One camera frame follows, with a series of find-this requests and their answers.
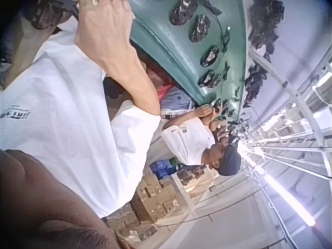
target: hand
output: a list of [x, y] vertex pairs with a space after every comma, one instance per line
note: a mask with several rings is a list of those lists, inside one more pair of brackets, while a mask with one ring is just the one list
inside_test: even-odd
[[198, 118], [203, 118], [211, 114], [212, 106], [210, 104], [202, 105], [195, 109], [194, 114]]
[[118, 81], [137, 60], [129, 43], [134, 14], [128, 0], [79, 0], [79, 23], [75, 44]]

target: white t-shirt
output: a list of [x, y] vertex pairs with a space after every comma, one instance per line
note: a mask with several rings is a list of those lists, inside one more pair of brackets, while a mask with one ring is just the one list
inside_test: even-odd
[[132, 199], [160, 117], [126, 101], [110, 122], [105, 73], [74, 36], [60, 32], [45, 42], [0, 95], [0, 148], [32, 155], [104, 217]]
[[171, 152], [185, 165], [202, 164], [202, 155], [215, 144], [212, 132], [199, 118], [163, 130], [161, 137]]

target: man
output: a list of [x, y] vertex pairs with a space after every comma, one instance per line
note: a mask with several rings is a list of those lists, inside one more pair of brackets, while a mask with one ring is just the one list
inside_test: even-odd
[[212, 132], [223, 123], [214, 119], [220, 115], [210, 104], [170, 120], [161, 137], [171, 152], [185, 165], [208, 164], [220, 175], [235, 175], [241, 165], [236, 146], [228, 146], [228, 138], [216, 141]]
[[[159, 101], [129, 43], [129, 2], [79, 8], [77, 35], [45, 42], [1, 95], [1, 222], [18, 248], [130, 248], [100, 218], [132, 199]], [[106, 73], [133, 99], [111, 124]]]

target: black cap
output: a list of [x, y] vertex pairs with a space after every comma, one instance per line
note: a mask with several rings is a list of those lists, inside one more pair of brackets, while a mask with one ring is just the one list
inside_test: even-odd
[[241, 167], [241, 156], [238, 153], [237, 143], [226, 148], [224, 157], [220, 160], [218, 173], [223, 176], [236, 175]]

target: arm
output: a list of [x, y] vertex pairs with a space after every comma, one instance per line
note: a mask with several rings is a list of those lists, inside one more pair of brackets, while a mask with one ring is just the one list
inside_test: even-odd
[[171, 127], [171, 126], [180, 126], [182, 125], [184, 122], [188, 121], [188, 120], [191, 120], [193, 118], [196, 118], [197, 116], [195, 115], [195, 111], [191, 111], [191, 112], [188, 112], [188, 113], [185, 113], [185, 114], [182, 114], [170, 121], [168, 121], [164, 127], [162, 128], [163, 130], [167, 129], [168, 127]]
[[206, 117], [210, 113], [212, 113], [211, 105], [209, 105], [209, 104], [202, 105], [202, 106], [196, 108], [195, 110], [193, 110], [191, 112], [185, 113], [181, 116], [178, 116], [178, 117], [168, 121], [165, 124], [165, 126], [163, 127], [163, 129], [165, 130], [168, 127], [171, 127], [171, 126], [180, 126], [188, 120], [191, 120], [193, 118]]
[[137, 107], [160, 115], [157, 91], [129, 42], [133, 18], [128, 1], [93, 6], [81, 0], [75, 44], [131, 94]]
[[[132, 51], [131, 57], [127, 64], [129, 70], [113, 78], [129, 92], [138, 108], [159, 116], [160, 104], [156, 88], [146, 74], [135, 50]], [[106, 72], [112, 75], [112, 68], [107, 68]]]

